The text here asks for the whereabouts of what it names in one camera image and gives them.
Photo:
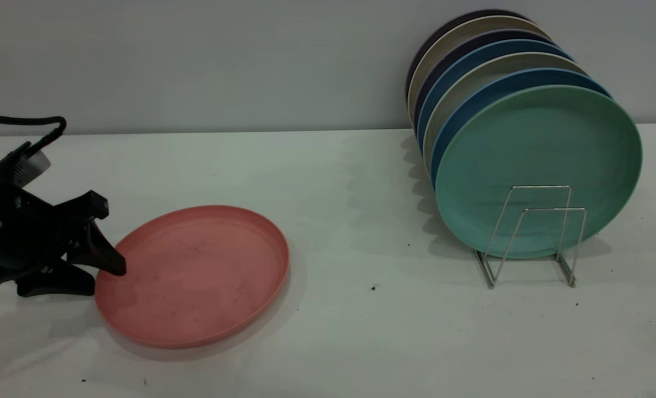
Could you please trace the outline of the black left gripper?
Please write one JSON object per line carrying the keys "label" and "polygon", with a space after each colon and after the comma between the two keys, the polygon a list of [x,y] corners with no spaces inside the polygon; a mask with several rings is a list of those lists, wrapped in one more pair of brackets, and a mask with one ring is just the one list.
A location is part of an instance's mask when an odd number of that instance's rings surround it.
{"label": "black left gripper", "polygon": [[93,296],[95,277],[75,265],[127,272],[124,256],[96,224],[108,215],[107,199],[94,191],[54,206],[0,183],[0,285],[16,282],[20,297]]}

